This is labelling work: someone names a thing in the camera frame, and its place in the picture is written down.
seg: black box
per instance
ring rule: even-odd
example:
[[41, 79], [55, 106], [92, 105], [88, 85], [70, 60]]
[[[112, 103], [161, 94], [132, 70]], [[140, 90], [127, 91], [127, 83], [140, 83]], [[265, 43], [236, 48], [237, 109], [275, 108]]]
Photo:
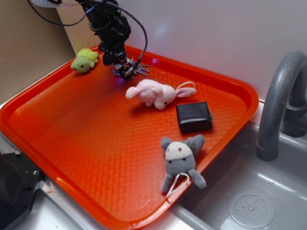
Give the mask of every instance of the black box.
[[182, 134], [212, 129], [212, 115], [207, 102], [176, 106], [177, 119]]

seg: plastic tray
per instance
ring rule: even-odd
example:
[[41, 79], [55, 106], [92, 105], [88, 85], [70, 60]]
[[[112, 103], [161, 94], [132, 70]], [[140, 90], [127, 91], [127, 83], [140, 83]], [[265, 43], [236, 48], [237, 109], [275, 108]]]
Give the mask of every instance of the plastic tray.
[[[127, 52], [140, 54], [130, 47]], [[148, 52], [142, 62], [153, 65], [146, 78], [174, 88], [194, 81], [197, 93], [176, 98], [159, 111], [125, 97], [142, 75], [123, 80], [101, 61], [88, 73], [78, 74], [69, 62], [0, 111], [1, 131], [109, 229], [150, 224], [190, 186], [168, 199], [160, 193], [165, 178], [162, 137], [186, 140], [203, 134], [205, 145], [196, 159], [196, 169], [202, 172], [258, 108], [257, 94], [243, 82]], [[202, 101], [212, 113], [213, 129], [181, 134], [176, 105]]]

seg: green plush turtle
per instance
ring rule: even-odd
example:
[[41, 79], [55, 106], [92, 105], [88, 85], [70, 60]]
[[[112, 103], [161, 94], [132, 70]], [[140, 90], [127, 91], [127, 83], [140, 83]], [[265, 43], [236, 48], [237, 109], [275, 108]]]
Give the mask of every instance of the green plush turtle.
[[92, 51], [84, 48], [77, 53], [76, 59], [72, 62], [71, 68], [78, 73], [86, 73], [95, 67], [98, 62], [99, 54], [97, 51]]

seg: plush toy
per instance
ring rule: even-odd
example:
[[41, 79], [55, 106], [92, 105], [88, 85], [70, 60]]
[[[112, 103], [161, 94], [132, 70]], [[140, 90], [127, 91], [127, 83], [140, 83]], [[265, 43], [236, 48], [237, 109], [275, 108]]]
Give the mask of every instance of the plush toy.
[[[182, 86], [193, 84], [194, 88]], [[169, 85], [163, 85], [157, 81], [143, 79], [136, 87], [127, 89], [126, 98], [132, 99], [137, 97], [140, 101], [145, 102], [147, 106], [154, 106], [163, 110], [167, 104], [170, 104], [176, 97], [189, 97], [196, 93], [195, 83], [188, 81], [177, 87], [175, 90]]]
[[204, 143], [205, 138], [200, 134], [180, 142], [162, 138], [161, 147], [165, 154], [167, 172], [161, 189], [163, 194], [169, 190], [170, 183], [178, 174], [187, 173], [198, 188], [206, 187], [205, 179], [195, 169], [195, 158]]
[[98, 62], [99, 54], [88, 48], [82, 49], [77, 53], [76, 59], [72, 62], [71, 68], [78, 73], [86, 73], [95, 67]]

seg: sink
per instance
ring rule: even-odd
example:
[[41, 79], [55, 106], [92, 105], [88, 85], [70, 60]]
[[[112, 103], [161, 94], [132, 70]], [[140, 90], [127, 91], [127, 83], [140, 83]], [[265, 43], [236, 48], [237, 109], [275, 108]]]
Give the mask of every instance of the sink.
[[307, 144], [281, 134], [279, 156], [256, 156], [259, 125], [249, 122], [177, 204], [215, 230], [306, 230]]

